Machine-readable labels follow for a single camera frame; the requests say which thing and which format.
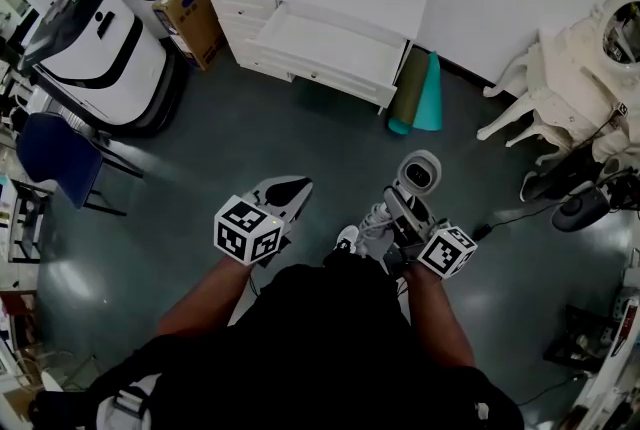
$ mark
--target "white dresser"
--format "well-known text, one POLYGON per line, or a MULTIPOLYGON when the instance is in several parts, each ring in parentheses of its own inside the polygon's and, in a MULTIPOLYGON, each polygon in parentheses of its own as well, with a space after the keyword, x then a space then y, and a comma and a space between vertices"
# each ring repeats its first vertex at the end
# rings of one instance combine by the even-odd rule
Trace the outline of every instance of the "white dresser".
POLYGON ((426 0, 212 0, 237 62, 386 108, 426 0))

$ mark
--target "green yoga mat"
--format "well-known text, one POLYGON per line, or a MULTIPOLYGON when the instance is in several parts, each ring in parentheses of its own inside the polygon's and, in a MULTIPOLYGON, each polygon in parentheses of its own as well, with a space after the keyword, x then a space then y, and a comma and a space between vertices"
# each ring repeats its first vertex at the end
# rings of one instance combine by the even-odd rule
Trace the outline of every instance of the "green yoga mat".
POLYGON ((407 135, 413 126, 418 105, 422 97, 425 78, 429 68, 426 51, 413 48, 404 63, 396 87, 398 90, 391 103, 389 129, 400 135, 407 135))
POLYGON ((429 70, 424 81, 420 103, 413 119, 413 127, 426 131, 440 131, 442 129, 440 61, 435 51, 429 55, 429 70))

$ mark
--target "cardboard box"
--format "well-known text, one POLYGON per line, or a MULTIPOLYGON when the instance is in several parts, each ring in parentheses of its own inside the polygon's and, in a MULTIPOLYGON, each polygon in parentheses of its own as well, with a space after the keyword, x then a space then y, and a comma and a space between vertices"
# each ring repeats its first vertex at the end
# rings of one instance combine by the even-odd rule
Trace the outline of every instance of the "cardboard box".
POLYGON ((211 0, 156 0, 153 10, 194 67, 205 71, 226 44, 211 0))

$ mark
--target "person's left arm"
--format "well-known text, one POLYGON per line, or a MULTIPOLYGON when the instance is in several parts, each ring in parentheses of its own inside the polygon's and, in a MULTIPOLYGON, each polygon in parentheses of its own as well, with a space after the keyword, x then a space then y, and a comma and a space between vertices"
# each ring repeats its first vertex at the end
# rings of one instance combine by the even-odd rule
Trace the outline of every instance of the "person's left arm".
POLYGON ((223 329, 249 280, 252 266, 223 257, 198 285, 165 314, 155 336, 196 337, 223 329))

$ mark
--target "chair backrest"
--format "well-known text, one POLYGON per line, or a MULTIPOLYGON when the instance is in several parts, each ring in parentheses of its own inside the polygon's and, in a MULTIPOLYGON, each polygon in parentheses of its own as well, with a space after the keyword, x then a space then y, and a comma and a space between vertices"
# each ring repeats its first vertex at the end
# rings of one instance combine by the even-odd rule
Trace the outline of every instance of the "chair backrest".
POLYGON ((67 168, 69 145, 76 140, 75 135, 61 115, 31 114, 16 144, 27 175, 36 182, 56 179, 67 168))

